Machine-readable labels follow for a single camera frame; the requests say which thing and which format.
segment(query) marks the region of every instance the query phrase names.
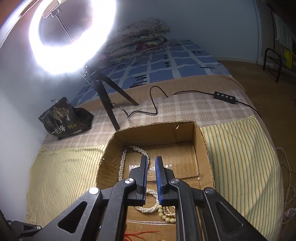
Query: brown floor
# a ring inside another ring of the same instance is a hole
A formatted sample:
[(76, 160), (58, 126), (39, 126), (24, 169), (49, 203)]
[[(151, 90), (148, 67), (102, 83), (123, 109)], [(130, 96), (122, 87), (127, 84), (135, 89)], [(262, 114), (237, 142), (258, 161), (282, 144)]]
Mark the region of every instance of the brown floor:
[[(274, 77), (262, 70), (261, 65), (219, 61), (238, 80), (262, 116), (275, 147), (282, 147), (292, 172), (296, 172), (296, 84), (283, 80), (275, 83)], [(284, 155), (278, 152), (279, 161), (287, 166)], [(282, 168), (284, 189), (288, 186), (288, 172)], [(296, 175), (291, 175), (291, 184), (296, 183)], [(286, 236), (295, 232), (296, 218), (289, 225)]]

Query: tripod leg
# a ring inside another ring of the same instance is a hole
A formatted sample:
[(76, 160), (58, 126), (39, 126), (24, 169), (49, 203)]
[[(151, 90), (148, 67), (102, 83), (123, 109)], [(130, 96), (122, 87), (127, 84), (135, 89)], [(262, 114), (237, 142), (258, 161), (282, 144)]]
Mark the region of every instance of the tripod leg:
[(105, 110), (106, 110), (106, 112), (107, 112), (107, 114), (108, 114), (114, 128), (115, 128), (115, 130), (118, 131), (120, 129), (120, 127), (119, 127), (118, 122), (116, 120), (116, 117), (115, 117), (115, 115), (114, 115), (114, 113), (112, 111), (113, 105), (107, 102), (107, 101), (110, 101), (110, 99), (109, 99), (109, 96), (108, 96), (108, 94), (106, 92), (106, 89), (105, 89), (102, 81), (101, 80), (96, 81), (95, 86), (96, 86), (96, 91), (99, 94), (101, 102), (102, 102), (102, 104), (103, 104), (103, 106), (104, 106), (104, 108), (105, 108)]
[(120, 88), (117, 84), (115, 84), (110, 78), (106, 75), (102, 76), (102, 80), (107, 83), (111, 88), (116, 90), (119, 94), (121, 94), (124, 98), (126, 98), (133, 105), (139, 105), (132, 97), (130, 97), (122, 88)]
[(109, 95), (107, 94), (107, 91), (106, 91), (102, 81), (101, 80), (94, 81), (94, 87), (95, 87), (96, 91), (98, 92), (98, 94), (99, 94), (99, 91), (101, 92), (102, 98), (104, 98), (105, 102), (108, 105), (110, 105), (111, 109), (113, 109), (113, 105), (110, 103), (111, 100), (109, 98)]

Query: screw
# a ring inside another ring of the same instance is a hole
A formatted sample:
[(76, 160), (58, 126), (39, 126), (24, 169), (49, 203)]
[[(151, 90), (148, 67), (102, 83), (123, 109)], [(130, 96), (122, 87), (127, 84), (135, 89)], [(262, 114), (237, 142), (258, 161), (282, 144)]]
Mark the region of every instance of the screw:
[(130, 177), (124, 180), (124, 182), (125, 182), (126, 184), (132, 184), (134, 181), (135, 181), (135, 180), (132, 179), (132, 178), (130, 178)]
[(205, 192), (207, 194), (213, 194), (214, 193), (214, 189), (213, 188), (205, 188)]
[(170, 182), (171, 182), (171, 184), (178, 184), (180, 182), (180, 180), (177, 178), (173, 178), (170, 180)]
[(99, 189), (96, 188), (96, 187), (93, 187), (93, 188), (90, 188), (89, 189), (89, 193), (94, 195), (94, 194), (97, 194), (99, 192)]

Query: white wall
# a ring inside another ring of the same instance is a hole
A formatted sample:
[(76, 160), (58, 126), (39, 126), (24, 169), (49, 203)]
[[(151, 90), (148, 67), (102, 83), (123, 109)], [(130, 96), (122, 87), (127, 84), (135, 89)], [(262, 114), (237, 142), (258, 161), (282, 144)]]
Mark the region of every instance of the white wall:
[(85, 85), (76, 73), (53, 76), (36, 64), (28, 41), (35, 7), (0, 49), (0, 208), (6, 219), (19, 221), (25, 220), (30, 167), (46, 135), (38, 117), (51, 99), (71, 101)]
[(171, 37), (191, 39), (218, 59), (256, 61), (261, 52), (253, 0), (117, 0), (115, 26), (145, 18), (163, 19)]

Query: folded quilt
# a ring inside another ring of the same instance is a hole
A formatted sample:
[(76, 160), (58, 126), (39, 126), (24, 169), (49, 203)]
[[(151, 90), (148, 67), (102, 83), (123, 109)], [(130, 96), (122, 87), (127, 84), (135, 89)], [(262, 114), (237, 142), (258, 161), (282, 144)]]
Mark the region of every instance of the folded quilt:
[(111, 32), (106, 43), (92, 59), (103, 69), (128, 58), (152, 53), (168, 45), (169, 26), (161, 19), (148, 18)]

